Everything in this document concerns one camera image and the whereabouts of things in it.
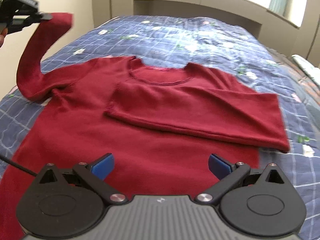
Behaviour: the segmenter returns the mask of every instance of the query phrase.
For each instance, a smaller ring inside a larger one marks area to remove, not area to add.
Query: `blue plaid bedspread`
[[[246,30],[207,17],[129,16],[90,31],[42,62],[42,71],[96,57],[136,55],[148,65],[181,68],[196,62],[235,75],[258,92],[277,93],[291,150],[260,150],[260,166],[277,163],[306,203],[302,239],[320,240],[320,151],[303,103],[267,50]],[[0,101],[0,154],[12,157],[45,107],[17,88]],[[0,178],[6,164],[0,162]]]

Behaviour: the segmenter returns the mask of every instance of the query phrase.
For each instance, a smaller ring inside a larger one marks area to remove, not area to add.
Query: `red sweater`
[[[208,170],[211,153],[258,167],[258,147],[289,150],[277,96],[217,69],[164,69],[114,57],[42,74],[42,56],[71,21],[54,14],[42,22],[21,57],[21,93],[52,99],[14,154],[17,163],[38,172],[46,163],[71,168],[110,152],[116,166],[107,182],[128,197],[194,196],[217,181]],[[32,180],[8,166],[0,184],[1,239],[22,236],[15,209]]]

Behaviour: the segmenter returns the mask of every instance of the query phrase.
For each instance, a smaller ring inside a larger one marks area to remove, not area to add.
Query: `silver screw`
[[[201,202],[209,202],[212,199],[213,199],[213,197],[210,194],[207,194],[207,193],[202,193],[202,194],[199,194],[197,196],[197,200],[199,200]]]
[[[113,201],[113,202],[122,202],[125,200],[125,195],[123,194],[112,194],[110,196],[110,199]]]

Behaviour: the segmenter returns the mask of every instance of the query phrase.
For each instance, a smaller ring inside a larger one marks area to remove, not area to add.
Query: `folded sleeve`
[[[275,94],[122,82],[105,113],[149,129],[289,151]]]
[[[72,15],[53,13],[49,21],[42,21],[29,40],[19,62],[17,86],[31,101],[45,99],[54,88],[64,88],[84,76],[92,63],[67,66],[42,74],[40,61],[47,50],[72,26]]]

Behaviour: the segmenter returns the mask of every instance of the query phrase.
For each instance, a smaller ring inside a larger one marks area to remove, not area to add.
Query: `blue gripper pad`
[[[104,180],[115,167],[115,158],[112,154],[104,155],[91,165],[91,173]]]
[[[208,161],[209,170],[219,180],[222,180],[225,176],[232,172],[230,165],[219,159],[217,156],[211,154]]]

